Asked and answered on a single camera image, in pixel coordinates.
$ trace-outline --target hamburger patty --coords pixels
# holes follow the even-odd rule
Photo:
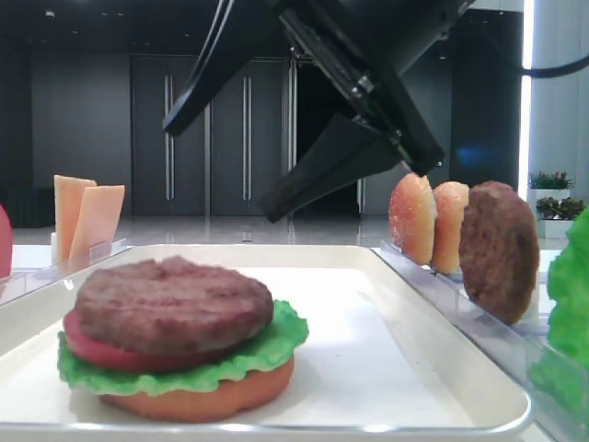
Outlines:
[[[272,321],[268,288],[238,272],[180,257],[97,270],[75,302],[82,332],[146,355],[223,349]]]
[[[536,219],[507,184],[470,190],[460,232],[460,266],[468,297],[505,323],[518,322],[536,287]]]

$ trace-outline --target clear acrylic holder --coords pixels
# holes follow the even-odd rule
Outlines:
[[[455,278],[415,264],[390,242],[382,242],[381,257],[488,358],[528,390],[539,426],[559,442],[588,440],[589,373],[583,366],[548,345],[540,338],[545,333],[530,330],[529,323],[509,327],[500,322],[461,294]],[[578,392],[568,406],[562,390],[556,391],[558,387],[550,391],[534,382],[534,370],[540,360],[549,361],[550,373],[558,374],[561,380],[556,381],[557,385],[563,382],[567,391]]]
[[[67,262],[59,262],[36,272],[14,273],[0,280],[0,308],[127,249],[127,239],[123,238],[112,243],[97,244],[90,248],[88,255],[76,256]]]

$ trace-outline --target bottom bun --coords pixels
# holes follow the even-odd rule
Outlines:
[[[216,422],[276,399],[288,386],[294,368],[295,360],[291,357],[272,371],[252,371],[242,380],[224,380],[215,391],[177,390],[155,397],[141,392],[133,396],[102,395],[100,398],[155,421]]]

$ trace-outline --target glossy floor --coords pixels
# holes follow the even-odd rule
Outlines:
[[[16,244],[49,244],[53,228],[16,229]],[[389,239],[384,217],[315,218],[271,224],[257,217],[149,217],[121,220],[117,238],[130,245],[176,244],[346,244],[378,247]],[[567,241],[541,239],[545,250],[561,250]]]

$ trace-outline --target cable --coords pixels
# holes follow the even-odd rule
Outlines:
[[[562,76],[575,74],[589,66],[589,54],[587,54],[584,58],[577,60],[576,62],[563,64],[561,66],[525,69],[524,67],[514,63],[509,59],[509,57],[505,55],[501,49],[501,46],[486,29],[481,29],[481,32],[485,39],[487,39],[493,49],[497,52],[497,55],[499,55],[502,61],[510,68],[515,70],[515,72],[517,72],[520,76],[530,76],[531,78],[535,79],[559,78]]]

